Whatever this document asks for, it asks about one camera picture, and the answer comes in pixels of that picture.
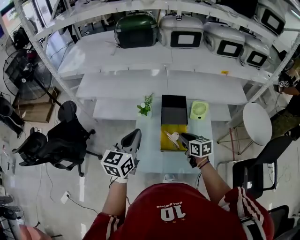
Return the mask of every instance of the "wall outlet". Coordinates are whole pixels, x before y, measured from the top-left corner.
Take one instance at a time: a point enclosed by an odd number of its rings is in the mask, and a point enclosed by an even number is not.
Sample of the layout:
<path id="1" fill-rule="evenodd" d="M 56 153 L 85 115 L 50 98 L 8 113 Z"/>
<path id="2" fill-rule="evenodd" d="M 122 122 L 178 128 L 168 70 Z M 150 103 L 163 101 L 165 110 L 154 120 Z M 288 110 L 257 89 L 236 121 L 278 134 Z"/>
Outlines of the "wall outlet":
<path id="1" fill-rule="evenodd" d="M 69 192 L 65 191 L 64 195 L 63 195 L 63 196 L 61 197 L 61 199 L 60 199 L 60 201 L 61 201 L 63 204 L 65 204 L 66 201 L 69 199 L 69 198 L 67 197 L 67 195 L 71 196 L 71 194 L 70 194 Z"/>

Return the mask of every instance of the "red jersey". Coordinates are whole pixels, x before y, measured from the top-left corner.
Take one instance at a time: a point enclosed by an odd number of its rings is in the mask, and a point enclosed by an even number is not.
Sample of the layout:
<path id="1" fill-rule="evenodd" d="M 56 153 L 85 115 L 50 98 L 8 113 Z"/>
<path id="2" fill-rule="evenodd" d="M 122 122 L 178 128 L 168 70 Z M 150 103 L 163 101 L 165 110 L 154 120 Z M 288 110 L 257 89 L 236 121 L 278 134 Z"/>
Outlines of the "red jersey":
<path id="1" fill-rule="evenodd" d="M 242 187 L 216 205 L 187 184 L 161 183 L 142 191 L 125 218 L 99 213 L 83 240 L 243 240 L 243 217 L 258 219 L 266 239 L 273 239 L 267 210 Z"/>

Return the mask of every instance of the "white shelf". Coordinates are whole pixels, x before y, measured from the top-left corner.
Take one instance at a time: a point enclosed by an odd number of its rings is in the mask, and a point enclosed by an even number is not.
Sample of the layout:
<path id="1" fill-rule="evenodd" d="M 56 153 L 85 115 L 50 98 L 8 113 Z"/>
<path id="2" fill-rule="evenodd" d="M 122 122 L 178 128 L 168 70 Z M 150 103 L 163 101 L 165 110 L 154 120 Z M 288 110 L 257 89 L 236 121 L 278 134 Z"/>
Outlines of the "white shelf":
<path id="1" fill-rule="evenodd" d="M 266 83 L 271 74 L 242 66 L 238 59 L 212 54 L 202 43 L 199 49 L 168 49 L 157 42 L 151 47 L 116 47 L 114 32 L 83 37 L 64 58 L 58 72 L 62 77 L 103 71 L 167 69 L 228 76 Z"/>
<path id="2" fill-rule="evenodd" d="M 76 96 L 83 99 L 141 99 L 154 92 L 183 95 L 209 103 L 242 105 L 247 102 L 240 80 L 186 71 L 129 70 L 85 74 Z"/>
<path id="3" fill-rule="evenodd" d="M 261 26 L 252 19 L 249 19 L 242 15 L 234 17 L 233 15 L 216 9 L 208 4 L 196 3 L 193 0 L 156 0 L 151 4 L 143 4 L 140 0 L 121 0 L 115 2 L 90 1 L 88 4 L 83 4 L 83 1 L 79 1 L 74 7 L 71 8 L 70 12 L 66 11 L 57 16 L 54 20 L 50 21 L 46 27 L 44 27 L 39 33 L 37 33 L 36 39 L 39 40 L 41 38 L 44 38 L 48 34 L 51 34 L 61 28 L 67 27 L 68 25 L 100 15 L 143 9 L 181 9 L 182 11 L 210 15 L 248 28 L 268 39 L 270 42 L 273 42 L 275 39 L 277 39 L 277 36 L 275 36 L 271 31 L 267 30 L 265 27 Z"/>
<path id="4" fill-rule="evenodd" d="M 96 102 L 93 117 L 96 119 L 107 120 L 137 120 L 137 105 L 142 102 L 141 99 L 114 99 L 101 98 Z M 210 118 L 212 121 L 230 121 L 228 105 L 211 104 Z"/>

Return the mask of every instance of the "office chair armrest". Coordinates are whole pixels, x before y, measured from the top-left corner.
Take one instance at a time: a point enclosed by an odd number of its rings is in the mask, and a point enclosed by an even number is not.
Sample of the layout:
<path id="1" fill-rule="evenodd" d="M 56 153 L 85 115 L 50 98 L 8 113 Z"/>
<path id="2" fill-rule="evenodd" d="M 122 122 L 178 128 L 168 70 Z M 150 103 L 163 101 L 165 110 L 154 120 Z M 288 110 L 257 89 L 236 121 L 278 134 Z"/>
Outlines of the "office chair armrest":
<path id="1" fill-rule="evenodd" d="M 273 189 L 276 188 L 276 186 L 277 186 L 277 174 L 278 174 L 278 170 L 277 170 L 277 160 L 276 160 L 274 162 L 274 183 L 271 187 L 264 188 L 263 189 L 264 191 L 273 190 Z"/>

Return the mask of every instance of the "camouflage pants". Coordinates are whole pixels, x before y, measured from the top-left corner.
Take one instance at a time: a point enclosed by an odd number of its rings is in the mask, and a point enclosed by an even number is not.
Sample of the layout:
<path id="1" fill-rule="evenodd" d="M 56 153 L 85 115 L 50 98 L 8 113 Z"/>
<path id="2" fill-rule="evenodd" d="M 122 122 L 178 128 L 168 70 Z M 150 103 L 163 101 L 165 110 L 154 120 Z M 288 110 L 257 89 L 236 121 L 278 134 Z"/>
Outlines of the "camouflage pants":
<path id="1" fill-rule="evenodd" d="M 286 109 L 276 113 L 271 118 L 272 139 L 280 137 L 300 124 L 300 116 L 293 116 Z"/>

